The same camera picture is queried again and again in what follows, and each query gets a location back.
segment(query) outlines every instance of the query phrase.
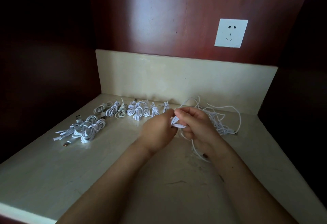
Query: hand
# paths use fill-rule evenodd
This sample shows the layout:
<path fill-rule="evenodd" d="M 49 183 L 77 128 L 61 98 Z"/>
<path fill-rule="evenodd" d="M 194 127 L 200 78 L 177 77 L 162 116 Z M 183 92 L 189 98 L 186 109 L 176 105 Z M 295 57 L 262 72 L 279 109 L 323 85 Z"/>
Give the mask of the hand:
<path fill-rule="evenodd" d="M 168 109 L 165 113 L 147 120 L 135 142 L 145 146 L 151 154 L 164 148 L 178 130 L 176 127 L 171 127 L 172 116 L 174 116 L 174 110 Z"/>
<path fill-rule="evenodd" d="M 207 156 L 212 157 L 215 154 L 215 147 L 222 137 L 215 130 L 209 116 L 194 107 L 184 107 L 175 110 L 175 115 L 180 119 L 179 124 L 186 128 L 183 134 L 187 139 L 193 139 L 194 145 Z"/>

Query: cream marble backsplash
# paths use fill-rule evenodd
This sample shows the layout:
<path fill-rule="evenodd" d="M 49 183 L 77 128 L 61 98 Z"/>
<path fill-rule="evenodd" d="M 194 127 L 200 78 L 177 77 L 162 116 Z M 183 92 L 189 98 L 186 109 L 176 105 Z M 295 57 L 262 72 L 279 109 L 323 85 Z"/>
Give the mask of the cream marble backsplash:
<path fill-rule="evenodd" d="M 202 106 L 232 105 L 255 115 L 277 71 L 275 66 L 100 49 L 96 58 L 102 93 L 177 104 L 199 95 Z"/>

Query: wall socket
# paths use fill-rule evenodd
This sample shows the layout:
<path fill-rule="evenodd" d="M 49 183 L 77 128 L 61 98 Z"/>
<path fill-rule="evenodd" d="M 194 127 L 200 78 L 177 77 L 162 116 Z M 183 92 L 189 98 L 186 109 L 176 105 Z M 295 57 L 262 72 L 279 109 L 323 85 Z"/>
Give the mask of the wall socket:
<path fill-rule="evenodd" d="M 240 48 L 248 20 L 220 19 L 215 47 Z"/>

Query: left hand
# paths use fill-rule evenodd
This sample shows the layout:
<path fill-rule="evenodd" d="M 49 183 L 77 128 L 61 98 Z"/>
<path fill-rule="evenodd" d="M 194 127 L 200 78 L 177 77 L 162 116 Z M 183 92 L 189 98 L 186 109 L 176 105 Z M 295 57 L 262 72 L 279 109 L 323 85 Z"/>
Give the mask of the left hand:
<path fill-rule="evenodd" d="M 151 154 L 160 151 L 177 133 L 178 128 L 171 127 L 172 116 L 174 110 L 168 109 L 165 113 L 147 120 L 135 142 L 144 146 Z"/>

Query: countertop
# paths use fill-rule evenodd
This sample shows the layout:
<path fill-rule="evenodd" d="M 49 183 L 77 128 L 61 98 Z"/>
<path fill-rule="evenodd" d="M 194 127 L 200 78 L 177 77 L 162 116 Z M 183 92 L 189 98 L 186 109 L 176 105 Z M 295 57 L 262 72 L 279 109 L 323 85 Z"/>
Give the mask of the countertop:
<path fill-rule="evenodd" d="M 137 138 L 148 118 L 140 122 L 131 116 L 107 118 L 92 142 L 78 140 L 68 147 L 63 146 L 68 138 L 53 140 L 55 131 L 67 129 L 76 115 L 85 119 L 101 103 L 120 98 L 99 95 L 2 163 L 0 214 L 55 223 Z M 123 99 L 127 104 L 132 100 Z M 223 123 L 236 129 L 238 114 L 220 112 L 226 114 Z M 224 139 L 300 224 L 327 222 L 326 209 L 257 116 L 242 114 L 239 133 Z M 200 160 L 191 143 L 176 136 L 141 169 L 121 222 L 239 223 L 239 219 L 212 164 Z"/>

